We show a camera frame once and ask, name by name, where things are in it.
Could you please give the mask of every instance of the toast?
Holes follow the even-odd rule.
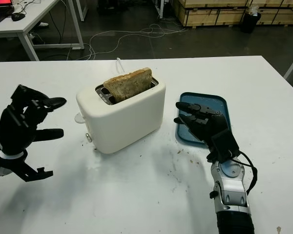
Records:
[[[148,90],[152,82],[152,71],[143,68],[138,71],[111,78],[103,86],[114,96],[116,103]]]

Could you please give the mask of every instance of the white toaster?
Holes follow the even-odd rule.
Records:
[[[152,80],[151,88],[115,103],[113,95],[102,84],[82,89],[76,95],[89,139],[104,154],[114,153],[141,139],[155,129],[163,120],[165,84]]]

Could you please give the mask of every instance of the floor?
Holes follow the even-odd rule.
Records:
[[[136,0],[120,12],[98,15],[96,1],[88,0],[89,11],[85,22],[80,22],[84,43],[104,31],[124,30],[140,31],[151,24],[164,29],[179,31],[183,28],[178,21],[158,20],[157,12],[147,0]],[[62,33],[65,6],[59,2],[51,11],[55,24]],[[59,42],[59,34],[47,14],[43,22],[49,28],[37,29],[37,33],[46,43]],[[119,38],[128,33],[108,32],[94,37],[92,46],[96,53],[113,50]],[[77,42],[70,14],[66,13],[63,43]],[[38,50],[40,60],[66,60],[68,49]],[[89,55],[85,50],[71,50],[69,60]],[[293,26],[259,26],[253,33],[241,33],[238,27],[200,27],[183,32],[164,35],[160,38],[126,36],[120,40],[118,48],[111,53],[97,54],[95,59],[166,59],[220,56],[262,55],[282,76],[293,62]],[[18,39],[0,39],[0,61],[28,61],[28,57]],[[293,74],[289,77],[293,86]]]

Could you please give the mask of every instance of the plastic tray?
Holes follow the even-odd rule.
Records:
[[[202,104],[209,106],[215,111],[220,111],[227,120],[229,129],[231,130],[229,112],[227,107],[227,102],[220,96],[208,95],[208,94],[197,94],[197,93],[183,93],[180,95],[180,101],[188,102],[192,104]],[[189,114],[180,111],[178,114],[184,114],[188,116]],[[195,145],[195,146],[204,146],[204,142],[196,139],[189,131],[185,125],[177,124],[176,138],[183,141],[186,144]]]

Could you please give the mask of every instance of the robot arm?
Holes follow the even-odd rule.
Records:
[[[249,158],[239,150],[226,118],[210,107],[177,102],[176,107],[190,115],[180,114],[174,119],[184,124],[197,139],[209,148],[208,162],[212,163],[211,174],[214,188],[210,198],[214,199],[217,226],[221,234],[253,234],[248,194],[257,180],[257,169]],[[237,157],[244,155],[250,165],[240,162]],[[244,166],[251,166],[253,181],[246,191],[243,184]]]
[[[0,176],[14,172],[24,181],[45,179],[53,175],[44,168],[37,171],[25,163],[26,148],[34,141],[63,137],[62,129],[37,130],[49,112],[63,106],[62,97],[48,98],[45,94],[19,85],[0,118]]]

